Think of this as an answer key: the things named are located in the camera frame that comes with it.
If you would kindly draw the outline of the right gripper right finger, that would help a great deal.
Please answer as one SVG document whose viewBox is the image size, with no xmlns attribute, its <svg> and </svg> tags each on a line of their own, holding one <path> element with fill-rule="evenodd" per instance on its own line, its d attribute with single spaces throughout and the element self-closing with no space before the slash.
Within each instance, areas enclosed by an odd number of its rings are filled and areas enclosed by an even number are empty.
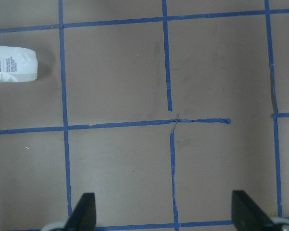
<svg viewBox="0 0 289 231">
<path fill-rule="evenodd" d="M 273 231 L 273 221 L 243 190 L 233 190 L 231 220 L 237 231 Z"/>
</svg>

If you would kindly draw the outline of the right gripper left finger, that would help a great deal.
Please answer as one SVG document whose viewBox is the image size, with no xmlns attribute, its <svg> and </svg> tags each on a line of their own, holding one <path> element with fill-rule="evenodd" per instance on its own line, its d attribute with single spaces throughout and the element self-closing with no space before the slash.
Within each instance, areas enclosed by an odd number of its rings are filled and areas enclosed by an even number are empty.
<svg viewBox="0 0 289 231">
<path fill-rule="evenodd" d="M 96 205 L 93 192 L 84 193 L 65 224 L 65 231 L 94 231 Z"/>
</svg>

